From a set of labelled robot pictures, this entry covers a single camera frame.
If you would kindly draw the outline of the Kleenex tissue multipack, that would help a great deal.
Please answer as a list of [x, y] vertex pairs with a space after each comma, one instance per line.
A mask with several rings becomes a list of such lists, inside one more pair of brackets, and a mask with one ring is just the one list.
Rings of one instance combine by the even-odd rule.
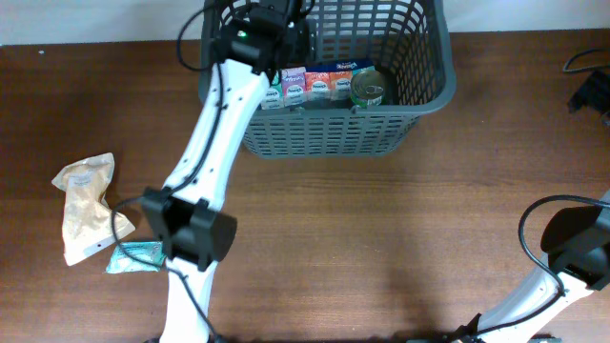
[[378, 71], [368, 59], [280, 70], [259, 107], [266, 111], [302, 105], [351, 104], [351, 80], [355, 74], [366, 70]]

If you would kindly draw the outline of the tin can with pull tab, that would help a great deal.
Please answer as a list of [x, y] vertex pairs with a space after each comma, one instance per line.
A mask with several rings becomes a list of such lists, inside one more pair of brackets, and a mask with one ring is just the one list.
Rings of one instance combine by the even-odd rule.
[[385, 78], [379, 71], [360, 71], [351, 80], [351, 99], [363, 109], [380, 105], [386, 90]]

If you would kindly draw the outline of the brown paper pouch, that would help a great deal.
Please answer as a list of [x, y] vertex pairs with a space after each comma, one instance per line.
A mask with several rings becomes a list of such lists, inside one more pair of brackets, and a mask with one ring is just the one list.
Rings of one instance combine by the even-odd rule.
[[69, 164], [51, 181], [66, 194], [62, 238], [69, 266], [109, 247], [115, 234], [123, 238], [135, 230], [124, 214], [111, 218], [105, 195], [113, 172], [114, 157], [107, 152]]

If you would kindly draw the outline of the teal wet wipes pack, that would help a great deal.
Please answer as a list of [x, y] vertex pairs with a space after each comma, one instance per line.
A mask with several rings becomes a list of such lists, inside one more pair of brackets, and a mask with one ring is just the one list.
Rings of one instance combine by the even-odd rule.
[[160, 242], [126, 242], [114, 249], [106, 273], [159, 272], [165, 258]]

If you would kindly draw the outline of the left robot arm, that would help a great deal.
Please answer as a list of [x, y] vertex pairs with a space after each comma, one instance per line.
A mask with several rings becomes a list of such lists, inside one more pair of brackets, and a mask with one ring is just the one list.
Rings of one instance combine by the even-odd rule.
[[169, 277], [162, 342], [218, 342], [207, 316], [214, 273], [234, 242], [237, 221], [222, 212], [227, 183], [246, 129], [276, 73], [312, 51], [300, 1], [208, 4], [212, 30], [200, 71], [209, 86], [179, 163], [159, 190], [140, 199], [166, 256]]

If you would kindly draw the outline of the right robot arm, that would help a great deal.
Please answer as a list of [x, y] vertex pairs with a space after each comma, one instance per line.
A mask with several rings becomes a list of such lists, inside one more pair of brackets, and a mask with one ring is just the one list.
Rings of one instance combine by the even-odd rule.
[[[527, 218], [552, 202], [573, 202], [549, 221], [536, 257], [525, 239]], [[450, 342], [527, 342], [576, 301], [609, 285], [609, 196], [571, 194], [543, 197], [518, 222], [518, 240], [535, 268], [501, 303], [477, 314]]]

